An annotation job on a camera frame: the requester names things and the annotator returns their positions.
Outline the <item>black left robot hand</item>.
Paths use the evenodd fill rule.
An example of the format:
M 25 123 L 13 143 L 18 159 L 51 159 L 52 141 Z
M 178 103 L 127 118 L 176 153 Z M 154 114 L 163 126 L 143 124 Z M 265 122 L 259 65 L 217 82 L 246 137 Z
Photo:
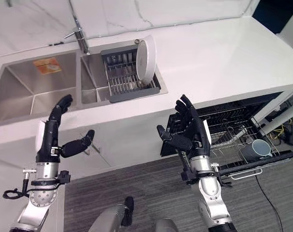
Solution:
M 89 130 L 87 134 L 77 140 L 58 145 L 59 126 L 61 117 L 68 111 L 73 98 L 70 94 L 61 98 L 52 109 L 47 121 L 40 121 L 36 136 L 36 162 L 59 163 L 60 157 L 69 158 L 84 152 L 92 143 L 95 131 Z

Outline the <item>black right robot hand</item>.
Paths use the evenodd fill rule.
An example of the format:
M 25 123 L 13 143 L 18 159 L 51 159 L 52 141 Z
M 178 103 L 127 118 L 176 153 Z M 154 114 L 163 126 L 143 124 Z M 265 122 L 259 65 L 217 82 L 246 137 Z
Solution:
M 157 125 L 159 137 L 164 144 L 189 156 L 210 156 L 210 142 L 203 121 L 191 101 L 182 95 L 176 101 L 175 110 L 180 115 L 181 134 L 171 134 L 162 125 Z

